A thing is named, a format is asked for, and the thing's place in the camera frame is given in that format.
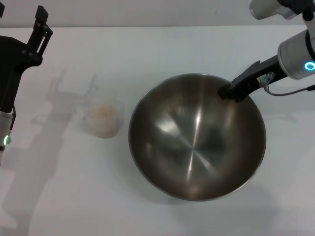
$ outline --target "blue led ring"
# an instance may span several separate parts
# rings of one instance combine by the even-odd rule
[[[305,63],[304,67],[307,70],[315,70],[315,63],[314,62]]]

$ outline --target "green led light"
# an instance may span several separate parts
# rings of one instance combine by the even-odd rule
[[[6,141],[8,140],[8,135],[4,138],[3,144],[6,145]]]

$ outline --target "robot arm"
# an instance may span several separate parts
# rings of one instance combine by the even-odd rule
[[[276,14],[286,19],[302,14],[307,30],[280,44],[278,55],[256,62],[243,74],[234,79],[228,87],[219,89],[222,99],[242,101],[250,93],[264,88],[285,77],[299,80],[315,74],[315,5],[313,0],[252,0],[250,10],[257,19],[264,19]],[[310,86],[302,90],[315,90]]]
[[[0,2],[0,17],[4,5]],[[48,13],[38,6],[33,32],[27,44],[11,37],[0,36],[0,151],[11,142],[10,133],[16,117],[14,100],[21,76],[32,66],[39,66],[52,36],[46,25]]]

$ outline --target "white background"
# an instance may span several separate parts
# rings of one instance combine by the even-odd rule
[[[16,99],[12,143],[0,167],[1,236],[313,236],[315,92],[251,97],[267,149],[257,174],[225,198],[187,202],[157,190],[129,152],[131,113],[152,86],[183,73],[232,80],[303,26],[53,29],[40,67]],[[31,29],[1,29],[27,41]],[[92,78],[118,93],[125,122],[113,139],[82,126]],[[270,86],[287,92],[314,76]]]
[[[303,24],[274,16],[251,16],[251,0],[1,0],[6,5],[0,27],[33,27],[38,5],[55,27],[228,26]]]

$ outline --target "cable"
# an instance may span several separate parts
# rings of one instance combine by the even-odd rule
[[[282,96],[288,96],[288,95],[296,94],[298,92],[303,92],[303,91],[307,91],[307,90],[308,90],[308,88],[303,88],[303,89],[299,89],[297,91],[288,92],[288,93],[273,93],[270,91],[266,91],[266,92],[269,93],[270,95],[273,95],[273,96],[282,97]]]

